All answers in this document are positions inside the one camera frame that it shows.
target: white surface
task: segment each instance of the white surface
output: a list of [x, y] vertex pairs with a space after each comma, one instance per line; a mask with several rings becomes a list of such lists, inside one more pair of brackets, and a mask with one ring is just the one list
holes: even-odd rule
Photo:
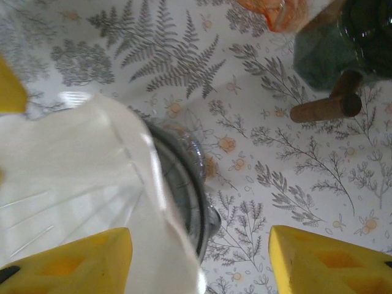
[[128, 227], [126, 293], [198, 293], [199, 265], [153, 141], [123, 105], [97, 94], [38, 121], [6, 116], [0, 137], [0, 264]]

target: wooden handle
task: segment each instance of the wooden handle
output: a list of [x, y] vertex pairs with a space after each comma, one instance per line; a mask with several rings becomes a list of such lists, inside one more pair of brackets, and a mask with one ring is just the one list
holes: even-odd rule
[[347, 94], [297, 105], [290, 111], [290, 117], [294, 123], [351, 118], [361, 108], [361, 98], [356, 94]]
[[329, 98], [297, 105], [290, 111], [295, 123], [309, 123], [356, 116], [362, 108], [361, 98], [354, 94], [361, 85], [362, 75], [345, 71], [337, 81]]

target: orange object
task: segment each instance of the orange object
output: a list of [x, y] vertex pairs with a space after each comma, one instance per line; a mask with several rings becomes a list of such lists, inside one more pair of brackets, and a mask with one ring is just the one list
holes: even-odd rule
[[243, 7], [264, 14], [272, 32], [295, 32], [308, 18], [306, 0], [237, 0]]
[[128, 228], [113, 228], [4, 266], [0, 294], [123, 294], [131, 260]]

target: fern print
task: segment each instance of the fern print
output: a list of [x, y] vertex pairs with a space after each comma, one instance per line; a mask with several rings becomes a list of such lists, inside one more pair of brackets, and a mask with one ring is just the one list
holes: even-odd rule
[[257, 181], [263, 187], [275, 187], [279, 193], [272, 193], [274, 199], [273, 206], [289, 210], [292, 212], [292, 219], [301, 222], [303, 225], [310, 227], [318, 227], [319, 222], [323, 219], [316, 216], [312, 212], [314, 201], [310, 194], [305, 194], [300, 186], [288, 186], [287, 179], [276, 171], [271, 171], [267, 165], [263, 165], [260, 161], [255, 166], [257, 172]]
[[241, 34], [252, 31], [252, 37], [260, 37], [268, 29], [264, 15], [245, 9], [236, 0], [196, 0], [196, 2], [199, 6], [231, 5], [227, 10], [226, 19], [230, 22], [230, 29]]
[[[44, 13], [25, 9], [27, 2], [0, 0], [0, 8], [7, 12], [0, 15], [0, 51], [22, 82], [33, 83], [48, 78], [48, 64], [33, 50], [50, 43], [57, 30]], [[48, 7], [50, 0], [34, 3]]]
[[255, 127], [252, 129], [251, 139], [255, 146], [266, 145], [272, 147], [276, 144], [283, 148], [282, 152], [277, 153], [277, 158], [282, 161], [291, 160], [292, 158], [306, 158], [304, 162], [296, 162], [295, 172], [297, 175], [305, 170], [318, 172], [322, 175], [328, 175], [332, 180], [324, 179], [318, 181], [312, 186], [312, 190], [330, 190], [336, 195], [344, 195], [348, 198], [355, 215], [355, 207], [352, 198], [343, 185], [343, 178], [347, 175], [345, 168], [342, 167], [344, 160], [333, 151], [327, 158], [319, 155], [320, 145], [315, 141], [314, 137], [309, 137], [309, 143], [306, 149], [301, 149], [298, 145], [294, 145], [294, 140], [290, 134], [277, 128], [275, 136], [271, 135], [271, 130], [267, 127]]
[[[385, 156], [385, 153], [379, 149], [373, 150], [367, 156], [367, 161], [362, 161], [356, 169], [351, 169], [349, 180], [354, 182], [358, 189], [366, 188], [373, 193], [382, 209], [383, 198], [392, 187], [392, 134], [385, 134], [385, 139], [380, 143], [389, 151], [389, 155]], [[370, 167], [372, 163], [377, 170]]]
[[245, 135], [246, 129], [244, 128], [244, 119], [241, 115], [234, 115], [234, 118], [228, 115], [228, 111], [225, 109], [223, 105], [223, 101], [221, 100], [212, 100], [208, 102], [209, 112], [213, 116], [219, 116], [220, 118], [216, 121], [216, 123], [225, 129], [235, 130], [240, 133], [244, 138], [247, 138]]
[[234, 205], [235, 197], [218, 192], [221, 208], [222, 226], [208, 243], [205, 259], [221, 260], [223, 266], [238, 262], [250, 262], [259, 271], [262, 236], [266, 218], [263, 216], [263, 204], [253, 200], [242, 201]]
[[65, 39], [64, 48], [53, 47], [50, 57], [66, 86], [85, 86], [92, 81], [104, 85], [115, 81], [110, 58], [98, 44], [91, 47], [84, 41], [75, 44]]
[[362, 98], [361, 112], [351, 119], [334, 119], [332, 121], [309, 122], [303, 124], [306, 130], [315, 130], [317, 134], [335, 134], [337, 140], [345, 140], [351, 135], [364, 135], [370, 145], [375, 147], [374, 137], [371, 137], [371, 130], [377, 115], [375, 102], [380, 97], [382, 88], [377, 85], [370, 85], [358, 90], [357, 94]]
[[64, 107], [64, 103], [60, 100], [45, 99], [44, 92], [30, 90], [28, 107], [24, 115], [28, 119], [33, 120], [58, 110], [62, 110]]
[[119, 17], [113, 6], [110, 12], [102, 11], [88, 21], [100, 30], [100, 36], [107, 38], [107, 47], [118, 44], [115, 57], [122, 57], [121, 67], [127, 67], [136, 62], [143, 62], [131, 77], [129, 82], [138, 78], [154, 75], [147, 84], [147, 91], [152, 92], [163, 86], [180, 86], [186, 88], [186, 97], [202, 89], [206, 98], [211, 91], [216, 91], [213, 78], [224, 65], [225, 59], [210, 64], [218, 41], [203, 51], [196, 43], [198, 33], [189, 11], [186, 11], [186, 29], [182, 37], [173, 31], [173, 18], [167, 8], [166, 0], [159, 1], [156, 24], [153, 23], [149, 2], [144, 0], [139, 18], [135, 21], [132, 16], [132, 1], [128, 1], [122, 15]]
[[296, 104], [303, 104], [309, 100], [304, 85], [296, 75], [287, 75], [286, 68], [279, 57], [265, 58], [266, 65], [263, 65], [258, 61], [256, 48], [250, 44], [233, 44], [229, 49], [234, 52], [234, 57], [243, 60], [246, 72], [261, 78], [262, 87], [272, 92], [275, 99], [283, 101], [293, 99]]

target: orange flower print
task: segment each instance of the orange flower print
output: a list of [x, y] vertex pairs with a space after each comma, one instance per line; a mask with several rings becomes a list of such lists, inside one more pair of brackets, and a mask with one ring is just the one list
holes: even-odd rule
[[275, 115], [277, 118], [283, 118], [284, 116], [288, 118], [287, 109], [275, 106]]
[[239, 158], [235, 161], [234, 169], [241, 170], [244, 165], [245, 165], [245, 160], [243, 160], [242, 158]]
[[176, 118], [177, 114], [181, 111], [181, 106], [178, 102], [181, 102], [182, 99], [175, 100], [173, 95], [170, 95], [169, 99], [165, 100], [165, 108], [167, 109], [166, 114], [169, 118]]
[[359, 228], [357, 231], [354, 232], [354, 234], [362, 234], [367, 235], [371, 231], [374, 231], [379, 224], [377, 223], [378, 217], [374, 216], [374, 209], [370, 212], [369, 217], [365, 217], [364, 219], [360, 217], [360, 222], [362, 224], [362, 228]]
[[237, 86], [237, 78], [235, 77], [235, 75], [233, 75], [233, 83], [227, 83], [226, 89], [228, 89], [229, 91], [233, 91], [236, 95], [238, 95], [237, 89], [241, 90], [241, 88]]
[[202, 21], [203, 21], [202, 23], [203, 29], [205, 31], [211, 29], [211, 27], [213, 26], [213, 22], [210, 20], [211, 14], [208, 14], [206, 17], [202, 14], [200, 14], [200, 16], [202, 17]]
[[219, 139], [219, 147], [226, 153], [232, 152], [236, 148], [236, 141], [228, 136]]
[[236, 268], [234, 268], [234, 272], [227, 271], [226, 274], [228, 276], [232, 277], [232, 282], [234, 282], [234, 281], [241, 282], [243, 280], [243, 275], [241, 273], [237, 272]]
[[268, 110], [265, 110], [265, 109], [263, 109], [263, 112], [261, 114], [263, 115], [264, 119], [271, 116], [271, 112], [269, 112]]
[[238, 154], [237, 160], [232, 160], [233, 165], [228, 170], [229, 171], [230, 170], [237, 170], [237, 171], [242, 170], [244, 167], [246, 167], [246, 165], [245, 165], [245, 163], [246, 163], [245, 158], [246, 158], [246, 156], [243, 155], [243, 152], [241, 151]]
[[332, 223], [332, 226], [334, 228], [338, 228], [340, 231], [343, 232], [343, 227], [345, 227], [345, 224], [343, 224], [342, 219], [343, 219], [342, 214], [339, 213], [339, 220], [334, 221]]
[[216, 176], [216, 173], [217, 173], [216, 163], [214, 162], [214, 159], [211, 156], [209, 156], [206, 158], [207, 179], [212, 179], [213, 177]]

